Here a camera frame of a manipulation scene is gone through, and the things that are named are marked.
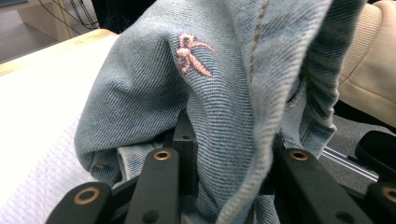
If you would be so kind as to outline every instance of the stitching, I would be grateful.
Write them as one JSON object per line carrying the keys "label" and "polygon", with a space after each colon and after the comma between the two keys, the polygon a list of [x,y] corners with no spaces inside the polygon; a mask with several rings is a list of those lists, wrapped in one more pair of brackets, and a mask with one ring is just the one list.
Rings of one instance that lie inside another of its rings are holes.
{"label": "stitching", "polygon": [[285,111],[289,111],[293,109],[302,101],[304,96],[304,90],[306,89],[307,86],[305,78],[302,77],[302,79],[303,80],[300,80],[296,93],[291,97],[291,100],[288,103],[286,103]]}
{"label": "stitching", "polygon": [[314,126],[315,122],[316,121],[314,119],[311,119],[308,128],[306,129],[306,132],[303,134],[303,137],[301,137],[300,142],[303,146],[306,142],[306,138],[308,137],[308,135],[312,133],[312,127]]}
{"label": "stitching", "polygon": [[254,74],[254,61],[256,59],[256,49],[259,43],[259,37],[260,37],[260,29],[262,28],[262,21],[264,19],[264,15],[265,15],[265,9],[267,9],[268,6],[268,0],[264,0],[264,3],[262,4],[262,9],[260,11],[260,15],[259,18],[257,20],[256,23],[256,30],[254,33],[254,40],[253,40],[253,47],[252,50],[250,52],[250,62],[249,62],[249,73],[248,73],[248,77],[249,77],[249,86],[251,86],[251,82],[253,80],[253,74]]}
{"label": "stitching", "polygon": [[[195,36],[192,34],[188,33],[183,33],[179,37],[179,45],[180,48],[177,50],[177,57],[178,57],[178,66],[181,68],[181,73],[183,75],[187,74],[187,71],[189,70],[190,66],[192,67],[201,75],[204,77],[212,77],[212,73],[204,67],[204,65],[194,56],[192,55],[192,49],[198,48],[198,47],[204,47],[207,49],[212,50],[214,53],[218,54],[218,52],[213,49],[210,45],[196,41]],[[181,60],[184,60],[184,66],[181,65]]]}

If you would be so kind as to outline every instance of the floor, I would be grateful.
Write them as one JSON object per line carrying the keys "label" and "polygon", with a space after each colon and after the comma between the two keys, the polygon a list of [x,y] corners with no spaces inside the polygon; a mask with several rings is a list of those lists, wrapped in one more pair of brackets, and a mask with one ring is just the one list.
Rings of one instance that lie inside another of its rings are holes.
{"label": "floor", "polygon": [[[86,0],[83,3],[92,19],[96,21],[92,2]],[[65,0],[64,4],[67,11],[76,17],[70,0]],[[76,6],[83,21],[88,23],[81,6],[79,4],[76,4]],[[71,17],[70,22],[73,29],[80,34],[90,31],[82,26],[79,21]],[[44,35],[29,25],[24,24],[16,10],[0,13],[0,63],[5,63],[57,43],[59,42],[56,39]]]}
{"label": "floor", "polygon": [[[66,0],[66,8],[70,13],[74,13],[73,8]],[[85,6],[90,12],[92,18],[96,20],[91,1],[84,1]],[[79,33],[84,34],[90,30],[83,27],[77,21],[72,20],[72,26]],[[0,63],[21,57],[22,55],[29,54],[39,49],[58,43],[57,40],[39,33],[32,27],[24,24],[16,11],[9,11],[0,13]],[[370,130],[382,130],[371,125],[358,124],[353,121],[334,118],[334,123],[338,128],[337,133],[330,141],[328,147],[333,148],[344,155],[354,155],[354,149],[361,137]],[[338,163],[321,157],[320,162],[332,174],[332,176],[341,184],[346,185],[354,190],[364,192],[368,184],[373,183],[372,180],[358,175],[354,171],[345,168]]]}

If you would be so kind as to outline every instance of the denim seam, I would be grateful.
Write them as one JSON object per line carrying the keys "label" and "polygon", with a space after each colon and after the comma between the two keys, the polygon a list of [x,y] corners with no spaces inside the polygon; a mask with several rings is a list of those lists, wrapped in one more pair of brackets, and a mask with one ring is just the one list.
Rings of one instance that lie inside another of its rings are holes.
{"label": "denim seam", "polygon": [[288,143],[288,145],[290,145],[290,146],[298,146],[298,145],[299,145],[298,142],[294,141],[291,137],[288,137],[288,136],[283,132],[282,128],[279,130],[278,133],[279,133],[280,136],[282,137],[282,141],[283,141],[284,143]]}
{"label": "denim seam", "polygon": [[249,72],[248,72],[248,84],[251,87],[251,83],[253,81],[253,74],[254,74],[254,61],[255,61],[255,54],[256,54],[256,49],[259,44],[259,37],[260,37],[260,29],[262,28],[262,21],[264,19],[265,15],[265,9],[267,9],[268,6],[268,0],[264,0],[262,4],[262,8],[260,10],[260,15],[259,18],[257,19],[256,23],[256,30],[254,32],[254,38],[253,38],[253,46],[250,52],[250,62],[249,62]]}
{"label": "denim seam", "polygon": [[92,158],[91,158],[90,165],[88,166],[88,169],[89,169],[89,172],[90,172],[91,175],[92,175],[93,161],[94,161],[94,158],[95,158],[95,152],[96,151],[91,152],[92,153]]}
{"label": "denim seam", "polygon": [[298,89],[294,97],[286,103],[285,112],[296,107],[304,98],[304,89],[306,87],[305,80],[300,81]]}
{"label": "denim seam", "polygon": [[311,122],[309,123],[309,126],[308,126],[308,128],[306,129],[306,132],[304,133],[304,135],[303,135],[303,137],[301,138],[301,144],[304,146],[304,144],[305,144],[305,140],[306,140],[306,137],[309,135],[309,134],[311,134],[311,132],[312,132],[312,126],[314,126],[314,124],[315,124],[315,120],[314,119],[312,119],[311,120]]}

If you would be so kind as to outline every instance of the black plastic part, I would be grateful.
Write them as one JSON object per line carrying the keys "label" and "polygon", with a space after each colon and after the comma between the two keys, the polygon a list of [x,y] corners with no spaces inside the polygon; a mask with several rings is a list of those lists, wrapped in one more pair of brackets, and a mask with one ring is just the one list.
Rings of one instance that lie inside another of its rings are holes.
{"label": "black plastic part", "polygon": [[289,192],[287,186],[279,185],[276,188],[274,204],[281,224],[304,223],[299,206],[297,202],[293,200],[293,195]]}
{"label": "black plastic part", "polygon": [[375,223],[396,223],[396,185],[370,185],[364,197],[364,208]]}
{"label": "black plastic part", "polygon": [[163,147],[173,148],[173,133],[168,133],[163,139]]}
{"label": "black plastic part", "polygon": [[92,0],[99,25],[120,34],[131,26],[155,0]]}
{"label": "black plastic part", "polygon": [[[298,206],[287,206],[291,223],[373,223],[311,153],[284,150],[279,165],[283,181],[276,186],[276,197]],[[295,219],[297,209],[301,222]]]}
{"label": "black plastic part", "polygon": [[108,223],[111,188],[105,183],[90,182],[71,189],[50,214],[47,224]]}
{"label": "black plastic part", "polygon": [[368,167],[364,162],[360,161],[359,159],[356,159],[356,158],[351,157],[351,156],[346,156],[346,158],[347,158],[349,161],[355,162],[356,164],[358,164],[359,166],[361,166],[362,168],[364,168],[364,169],[366,169],[366,170],[372,170],[372,169],[370,169],[370,167]]}
{"label": "black plastic part", "polygon": [[356,157],[379,175],[378,181],[396,183],[396,137],[370,131],[355,149]]}
{"label": "black plastic part", "polygon": [[111,198],[111,209],[114,211],[112,224],[123,223],[128,213],[130,201],[134,195],[138,177],[135,177],[123,183],[119,187],[113,189],[113,197]]}
{"label": "black plastic part", "polygon": [[180,195],[193,195],[198,192],[197,150],[195,132],[189,116],[180,112],[173,136],[173,149],[180,157]]}
{"label": "black plastic part", "polygon": [[147,155],[125,223],[179,223],[178,167],[172,148]]}
{"label": "black plastic part", "polygon": [[344,189],[344,191],[349,195],[349,197],[360,207],[363,208],[364,206],[364,194],[354,190],[350,189],[349,187],[346,187],[344,185],[341,185],[341,187]]}
{"label": "black plastic part", "polygon": [[274,195],[276,193],[276,181],[279,179],[279,175],[277,174],[277,165],[279,164],[283,150],[285,149],[283,147],[282,138],[279,134],[275,135],[272,149],[274,153],[273,164],[270,173],[262,182],[262,187],[260,188],[259,192],[260,195]]}
{"label": "black plastic part", "polygon": [[366,123],[372,125],[378,125],[389,129],[391,132],[396,133],[396,128],[388,125],[387,123],[382,122],[379,119],[374,118],[373,116],[366,114],[359,109],[347,105],[342,101],[338,101],[334,106],[334,115],[337,115],[344,119],[353,120],[359,123]]}

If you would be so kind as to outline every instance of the light blue jeans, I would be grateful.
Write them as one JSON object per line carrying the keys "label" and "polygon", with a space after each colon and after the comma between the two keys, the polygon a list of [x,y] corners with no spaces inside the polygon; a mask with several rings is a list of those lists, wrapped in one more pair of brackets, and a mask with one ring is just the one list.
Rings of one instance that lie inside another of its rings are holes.
{"label": "light blue jeans", "polygon": [[159,0],[117,40],[75,138],[82,166],[114,185],[139,174],[152,139],[187,108],[197,197],[183,223],[277,223],[257,197],[280,133],[319,156],[335,132],[337,76],[362,0]]}

